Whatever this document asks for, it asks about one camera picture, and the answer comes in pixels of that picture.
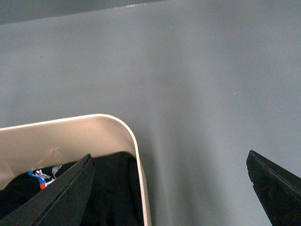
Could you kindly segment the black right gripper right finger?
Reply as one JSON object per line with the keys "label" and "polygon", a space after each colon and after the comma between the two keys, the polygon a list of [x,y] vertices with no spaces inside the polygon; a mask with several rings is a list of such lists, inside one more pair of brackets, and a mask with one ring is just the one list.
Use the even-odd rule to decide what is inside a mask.
{"label": "black right gripper right finger", "polygon": [[251,150],[246,160],[253,189],[273,226],[301,224],[301,179]]}

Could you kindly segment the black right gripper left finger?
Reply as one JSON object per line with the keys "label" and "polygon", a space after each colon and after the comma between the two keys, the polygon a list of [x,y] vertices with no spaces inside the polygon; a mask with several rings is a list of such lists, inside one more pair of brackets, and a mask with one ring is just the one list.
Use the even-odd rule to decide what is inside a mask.
{"label": "black right gripper left finger", "polygon": [[2,226],[79,226],[95,174],[90,154],[28,202],[0,220]]}

